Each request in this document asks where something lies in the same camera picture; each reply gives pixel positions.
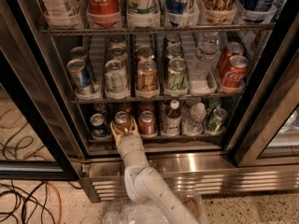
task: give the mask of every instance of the terrazzo floor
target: terrazzo floor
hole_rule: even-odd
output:
[[[0,180],[1,184],[10,184],[9,180]],[[15,187],[30,192],[40,182],[13,181]],[[59,191],[62,200],[62,224],[101,224],[109,205],[90,203],[81,189],[74,189],[68,182],[51,182]],[[5,188],[0,186],[0,193]],[[40,203],[45,201],[45,189],[36,191],[34,196]],[[285,224],[299,223],[299,191],[272,191],[240,195],[205,195],[203,196],[206,215],[210,224]],[[15,203],[13,195],[1,196],[0,213],[9,212]],[[48,186],[47,205],[57,220],[58,196],[54,189]],[[27,217],[34,206],[28,204]],[[41,220],[42,208],[37,208],[28,223],[54,223],[49,215],[44,213]],[[21,223],[21,207],[15,213]],[[1,223],[18,223],[10,217]]]

